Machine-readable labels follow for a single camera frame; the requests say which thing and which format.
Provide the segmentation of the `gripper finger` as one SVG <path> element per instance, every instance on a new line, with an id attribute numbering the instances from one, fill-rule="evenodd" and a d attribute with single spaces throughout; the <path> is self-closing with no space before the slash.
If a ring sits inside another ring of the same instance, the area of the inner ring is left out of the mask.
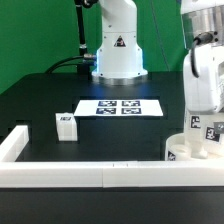
<path id="1" fill-rule="evenodd" d="M 224 122 L 215 122 L 214 129 L 217 134 L 224 134 Z"/>

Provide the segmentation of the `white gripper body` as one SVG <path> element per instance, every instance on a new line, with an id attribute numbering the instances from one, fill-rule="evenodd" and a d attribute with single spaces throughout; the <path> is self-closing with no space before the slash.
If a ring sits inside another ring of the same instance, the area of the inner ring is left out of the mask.
<path id="1" fill-rule="evenodd" d="M 224 107 L 224 47 L 207 44 L 195 49 L 196 78 L 190 54 L 183 63 L 184 95 L 191 114 L 214 114 Z"/>

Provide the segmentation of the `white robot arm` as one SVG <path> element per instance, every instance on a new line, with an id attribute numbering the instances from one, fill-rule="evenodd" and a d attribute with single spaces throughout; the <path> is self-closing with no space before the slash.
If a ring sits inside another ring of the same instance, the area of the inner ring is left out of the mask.
<path id="1" fill-rule="evenodd" d="M 127 85 L 147 75 L 137 44 L 137 7 L 132 0 L 99 0 L 102 44 L 92 78 Z M 185 48 L 184 95 L 187 112 L 224 134 L 224 0 L 182 0 Z"/>

